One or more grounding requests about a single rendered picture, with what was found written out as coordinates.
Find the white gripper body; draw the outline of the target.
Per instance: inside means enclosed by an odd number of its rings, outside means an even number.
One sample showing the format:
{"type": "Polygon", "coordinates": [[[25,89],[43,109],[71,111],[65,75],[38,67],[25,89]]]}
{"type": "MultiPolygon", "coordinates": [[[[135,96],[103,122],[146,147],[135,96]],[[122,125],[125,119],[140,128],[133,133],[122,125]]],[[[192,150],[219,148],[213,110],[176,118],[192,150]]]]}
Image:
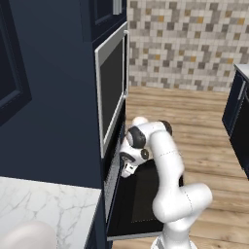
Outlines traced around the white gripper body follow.
{"type": "Polygon", "coordinates": [[[123,178],[127,178],[130,175],[133,175],[136,169],[137,169],[136,166],[127,165],[126,167],[123,168],[121,176],[123,178]]]}

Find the black oven door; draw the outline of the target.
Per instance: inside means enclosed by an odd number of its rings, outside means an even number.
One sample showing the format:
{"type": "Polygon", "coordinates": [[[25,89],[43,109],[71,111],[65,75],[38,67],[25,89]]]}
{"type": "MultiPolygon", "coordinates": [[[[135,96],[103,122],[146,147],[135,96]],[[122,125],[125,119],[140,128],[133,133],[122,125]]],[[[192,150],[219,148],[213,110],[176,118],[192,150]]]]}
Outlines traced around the black oven door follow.
{"type": "Polygon", "coordinates": [[[108,221],[107,240],[153,237],[163,223],[153,214],[152,203],[158,192],[159,176],[153,160],[138,166],[127,178],[119,177],[108,221]]]}

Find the black built-in oven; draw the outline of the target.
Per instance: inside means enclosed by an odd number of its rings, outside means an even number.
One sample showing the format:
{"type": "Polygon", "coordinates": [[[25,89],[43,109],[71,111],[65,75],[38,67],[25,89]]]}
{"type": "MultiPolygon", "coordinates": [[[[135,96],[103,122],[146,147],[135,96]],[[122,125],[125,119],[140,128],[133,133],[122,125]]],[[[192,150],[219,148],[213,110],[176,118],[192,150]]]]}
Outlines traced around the black built-in oven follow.
{"type": "MultiPolygon", "coordinates": [[[[121,141],[121,145],[122,145],[124,135],[125,135],[125,103],[123,103],[123,106],[121,108],[121,112],[120,112],[119,117],[118,117],[118,119],[116,121],[116,125],[115,125],[114,131],[112,133],[111,140],[109,142],[105,158],[102,160],[102,162],[103,162],[104,210],[105,210],[104,181],[107,179],[107,175],[109,173],[109,169],[110,169],[110,166],[111,166],[111,161],[112,161],[112,159],[114,157],[114,154],[115,154],[117,143],[118,143],[118,141],[121,141]]],[[[113,203],[115,202],[116,188],[119,185],[120,172],[121,172],[121,169],[122,169],[123,165],[124,165],[124,163],[122,162],[122,160],[120,158],[120,171],[119,171],[119,175],[118,175],[118,179],[117,179],[117,183],[116,183],[116,187],[115,187],[115,191],[114,191],[114,195],[113,195],[113,199],[112,199],[112,203],[111,203],[111,208],[110,208],[110,211],[109,211],[109,216],[108,216],[108,219],[105,219],[106,227],[109,227],[109,224],[110,224],[110,219],[111,219],[112,209],[113,209],[113,203]]]]}

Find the dark blue cupboard door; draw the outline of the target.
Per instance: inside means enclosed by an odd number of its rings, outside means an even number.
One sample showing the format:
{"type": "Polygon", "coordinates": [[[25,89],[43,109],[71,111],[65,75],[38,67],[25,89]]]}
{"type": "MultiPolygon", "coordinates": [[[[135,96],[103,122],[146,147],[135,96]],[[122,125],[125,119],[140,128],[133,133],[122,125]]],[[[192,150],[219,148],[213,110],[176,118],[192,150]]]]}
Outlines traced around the dark blue cupboard door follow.
{"type": "Polygon", "coordinates": [[[93,6],[91,30],[94,39],[126,21],[126,2],[127,0],[122,0],[122,12],[115,16],[113,14],[113,0],[90,0],[93,6]]]}

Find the silver framed built-in microwave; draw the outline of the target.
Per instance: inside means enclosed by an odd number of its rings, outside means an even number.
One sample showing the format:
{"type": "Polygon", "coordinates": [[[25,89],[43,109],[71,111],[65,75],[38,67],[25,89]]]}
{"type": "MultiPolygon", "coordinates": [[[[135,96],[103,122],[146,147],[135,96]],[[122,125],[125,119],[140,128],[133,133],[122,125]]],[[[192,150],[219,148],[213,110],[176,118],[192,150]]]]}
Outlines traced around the silver framed built-in microwave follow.
{"type": "Polygon", "coordinates": [[[105,157],[117,118],[128,96],[127,22],[111,34],[95,53],[95,75],[101,157],[105,157]]]}

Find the tall dark blue cabinet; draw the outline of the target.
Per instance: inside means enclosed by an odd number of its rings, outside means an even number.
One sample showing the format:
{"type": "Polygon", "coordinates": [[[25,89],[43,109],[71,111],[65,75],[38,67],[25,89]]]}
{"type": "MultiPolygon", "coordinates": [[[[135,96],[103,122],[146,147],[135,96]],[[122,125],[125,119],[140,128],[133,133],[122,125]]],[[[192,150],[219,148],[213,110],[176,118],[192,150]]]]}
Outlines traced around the tall dark blue cabinet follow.
{"type": "Polygon", "coordinates": [[[0,237],[43,222],[57,249],[111,249],[90,0],[0,0],[0,237]]]}

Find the white rounded object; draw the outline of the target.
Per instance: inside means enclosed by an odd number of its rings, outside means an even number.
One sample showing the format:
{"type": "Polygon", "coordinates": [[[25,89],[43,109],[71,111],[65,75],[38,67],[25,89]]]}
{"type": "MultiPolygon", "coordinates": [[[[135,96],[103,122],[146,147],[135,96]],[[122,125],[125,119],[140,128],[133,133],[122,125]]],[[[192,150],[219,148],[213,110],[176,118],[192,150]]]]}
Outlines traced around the white rounded object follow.
{"type": "Polygon", "coordinates": [[[0,237],[0,249],[57,249],[56,233],[43,222],[27,222],[0,237]]]}

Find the dark blue cupboard run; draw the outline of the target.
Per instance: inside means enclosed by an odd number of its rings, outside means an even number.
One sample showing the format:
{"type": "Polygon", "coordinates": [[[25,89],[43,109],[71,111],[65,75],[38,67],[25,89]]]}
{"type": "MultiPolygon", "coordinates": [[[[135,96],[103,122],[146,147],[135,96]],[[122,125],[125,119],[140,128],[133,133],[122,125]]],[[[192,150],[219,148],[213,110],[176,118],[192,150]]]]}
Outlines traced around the dark blue cupboard run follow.
{"type": "Polygon", "coordinates": [[[231,146],[249,179],[249,64],[236,64],[222,118],[231,146]]]}

